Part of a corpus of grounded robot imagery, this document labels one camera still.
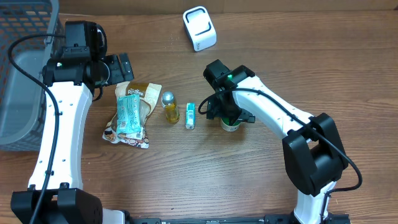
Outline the small teal white box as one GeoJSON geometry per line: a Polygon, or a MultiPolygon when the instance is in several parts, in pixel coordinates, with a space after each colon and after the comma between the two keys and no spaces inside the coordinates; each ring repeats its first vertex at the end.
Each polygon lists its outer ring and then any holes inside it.
{"type": "Polygon", "coordinates": [[[186,107],[186,119],[185,119],[185,127],[186,129],[194,129],[195,128],[195,104],[192,102],[187,103],[186,107]]]}

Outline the teal wipes packet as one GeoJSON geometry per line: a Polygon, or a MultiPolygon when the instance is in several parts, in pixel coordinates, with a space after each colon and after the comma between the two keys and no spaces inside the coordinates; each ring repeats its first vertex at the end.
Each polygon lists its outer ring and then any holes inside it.
{"type": "Polygon", "coordinates": [[[127,95],[118,98],[116,128],[118,134],[132,134],[141,131],[139,103],[140,98],[138,95],[127,95]]]}

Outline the brown white snack bag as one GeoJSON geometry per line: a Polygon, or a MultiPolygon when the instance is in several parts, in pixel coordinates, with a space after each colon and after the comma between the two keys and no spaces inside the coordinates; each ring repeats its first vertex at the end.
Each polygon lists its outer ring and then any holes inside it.
{"type": "Polygon", "coordinates": [[[102,138],[112,144],[124,143],[133,147],[147,149],[149,147],[149,138],[145,129],[145,123],[155,109],[158,102],[161,85],[154,83],[135,83],[122,82],[116,85],[116,99],[128,95],[137,95],[139,102],[139,121],[141,130],[136,133],[117,133],[118,114],[116,113],[111,121],[106,125],[102,138]]]}

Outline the green lid white jar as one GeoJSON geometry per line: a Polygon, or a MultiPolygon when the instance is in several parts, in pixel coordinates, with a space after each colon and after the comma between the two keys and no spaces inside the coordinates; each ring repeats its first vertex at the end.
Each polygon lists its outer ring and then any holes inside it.
{"type": "Polygon", "coordinates": [[[233,124],[230,124],[228,118],[221,118],[220,119],[220,124],[221,124],[221,127],[225,131],[233,132],[233,131],[236,131],[239,128],[241,122],[240,121],[235,121],[233,124]]]}

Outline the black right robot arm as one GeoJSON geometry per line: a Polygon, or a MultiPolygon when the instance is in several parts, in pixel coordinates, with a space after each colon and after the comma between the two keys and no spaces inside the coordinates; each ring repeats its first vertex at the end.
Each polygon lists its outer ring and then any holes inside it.
{"type": "Polygon", "coordinates": [[[229,69],[220,60],[203,72],[214,94],[204,100],[207,119],[219,117],[228,126],[264,123],[282,141],[284,164],[298,190],[290,214],[264,216],[264,223],[350,223],[348,215],[328,212],[328,195],[348,166],[334,120],[314,116],[273,93],[244,65],[229,69]]]}

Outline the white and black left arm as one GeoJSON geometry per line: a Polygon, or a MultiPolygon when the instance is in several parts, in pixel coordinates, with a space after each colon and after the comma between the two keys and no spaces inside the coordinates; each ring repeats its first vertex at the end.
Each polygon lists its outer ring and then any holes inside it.
{"type": "Polygon", "coordinates": [[[65,44],[42,69],[45,124],[39,156],[25,191],[14,192],[11,210],[22,223],[132,223],[125,210],[110,210],[83,190],[83,132],[96,89],[134,78],[127,54],[108,55],[104,29],[95,22],[65,24],[65,44]]]}

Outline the yellow oil bottle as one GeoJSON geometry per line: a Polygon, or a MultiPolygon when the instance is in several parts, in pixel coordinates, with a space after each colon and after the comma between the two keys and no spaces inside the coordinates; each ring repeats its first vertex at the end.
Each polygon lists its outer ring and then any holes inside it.
{"type": "Polygon", "coordinates": [[[177,102],[171,91],[165,91],[162,95],[162,106],[165,110],[165,117],[170,124],[175,124],[180,119],[177,102]]]}

